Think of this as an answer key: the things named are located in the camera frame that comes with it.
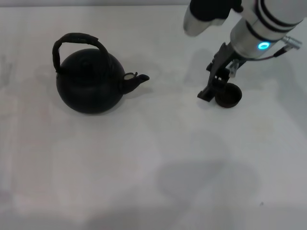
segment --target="kettle spout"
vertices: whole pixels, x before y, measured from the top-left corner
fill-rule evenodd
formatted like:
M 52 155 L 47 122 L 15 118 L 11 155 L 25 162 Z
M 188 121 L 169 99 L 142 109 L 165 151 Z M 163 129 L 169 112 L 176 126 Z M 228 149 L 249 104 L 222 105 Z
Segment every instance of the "kettle spout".
M 135 74 L 133 74 L 133 73 L 126 73 L 124 75 L 124 77 L 127 76 L 127 75 L 134 75 L 134 77 L 131 78 L 131 79 L 127 79 L 127 80 L 123 79 L 119 83 L 119 92 L 121 94 L 130 93 L 133 90 L 135 90 L 140 84 L 142 84 L 143 82 L 149 80 L 149 77 L 147 75 L 141 74 L 141 75 L 137 76 L 138 75 L 137 72 Z

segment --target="cable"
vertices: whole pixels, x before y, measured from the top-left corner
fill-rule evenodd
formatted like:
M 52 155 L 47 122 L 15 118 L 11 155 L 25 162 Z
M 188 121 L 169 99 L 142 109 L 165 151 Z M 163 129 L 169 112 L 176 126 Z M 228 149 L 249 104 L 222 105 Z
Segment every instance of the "cable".
M 264 58 L 259 58 L 259 59 L 253 59 L 253 58 L 246 58 L 246 59 L 243 59 L 243 60 L 239 60 L 239 63 L 244 63 L 246 61 L 265 61 L 265 60 L 269 60 L 269 59 L 272 59 L 272 58 L 277 58 L 279 57 L 280 55 L 282 54 L 285 54 L 286 52 L 288 52 L 290 49 L 289 49 L 289 46 L 284 46 L 283 48 L 281 48 L 280 50 L 278 50 L 275 54 L 273 54 L 272 56 L 268 56 L 268 57 L 264 57 Z

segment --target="black bowl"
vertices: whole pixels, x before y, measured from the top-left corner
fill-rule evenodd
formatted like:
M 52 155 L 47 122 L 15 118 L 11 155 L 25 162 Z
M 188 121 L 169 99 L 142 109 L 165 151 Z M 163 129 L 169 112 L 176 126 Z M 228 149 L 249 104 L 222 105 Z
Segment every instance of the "black bowl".
M 238 86 L 227 83 L 223 93 L 218 92 L 215 95 L 216 103 L 223 108 L 235 107 L 242 99 L 242 91 Z

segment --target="blue led light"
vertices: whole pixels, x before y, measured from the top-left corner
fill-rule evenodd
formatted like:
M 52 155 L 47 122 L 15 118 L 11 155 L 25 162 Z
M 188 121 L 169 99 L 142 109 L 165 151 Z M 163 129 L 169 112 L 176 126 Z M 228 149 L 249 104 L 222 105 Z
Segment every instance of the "blue led light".
M 262 42 L 258 45 L 258 49 L 267 49 L 269 48 L 270 43 L 269 42 Z

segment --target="black teapot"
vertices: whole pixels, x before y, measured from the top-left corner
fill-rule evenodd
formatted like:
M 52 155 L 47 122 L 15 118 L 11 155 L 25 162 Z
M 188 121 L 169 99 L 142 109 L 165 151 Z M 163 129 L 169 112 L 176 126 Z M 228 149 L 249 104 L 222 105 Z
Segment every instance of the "black teapot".
M 89 44 L 98 49 L 83 49 L 68 56 L 60 65 L 59 48 L 62 43 Z M 146 75 L 126 73 L 120 62 L 88 34 L 71 33 L 57 41 L 52 50 L 57 74 L 57 89 L 62 100 L 72 109 L 97 114 L 116 105 L 123 94 L 135 90 L 148 81 Z

